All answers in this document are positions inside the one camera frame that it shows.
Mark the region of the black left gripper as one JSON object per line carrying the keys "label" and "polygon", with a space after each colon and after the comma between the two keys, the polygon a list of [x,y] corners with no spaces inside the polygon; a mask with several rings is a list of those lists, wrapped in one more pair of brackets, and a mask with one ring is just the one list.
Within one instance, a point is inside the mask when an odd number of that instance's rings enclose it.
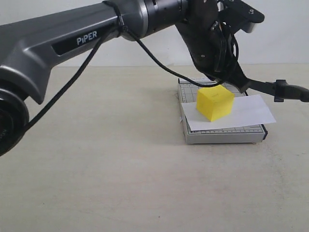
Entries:
{"label": "black left gripper", "polygon": [[233,85],[240,93],[250,86],[233,54],[236,45],[230,30],[217,14],[188,17],[176,24],[194,67],[212,81]]}

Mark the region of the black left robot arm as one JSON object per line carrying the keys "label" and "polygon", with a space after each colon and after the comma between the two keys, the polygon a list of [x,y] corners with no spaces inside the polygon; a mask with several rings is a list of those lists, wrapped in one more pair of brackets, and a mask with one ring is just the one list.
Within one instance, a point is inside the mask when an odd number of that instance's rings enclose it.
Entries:
{"label": "black left robot arm", "polygon": [[[102,43],[123,37],[140,40],[176,26],[196,69],[215,85],[229,83],[244,92],[249,80],[239,62],[236,29],[216,0],[104,0],[98,4],[39,16],[0,28],[0,153],[24,134],[82,74]],[[27,98],[44,101],[51,70],[84,52],[77,73],[34,119]]]}

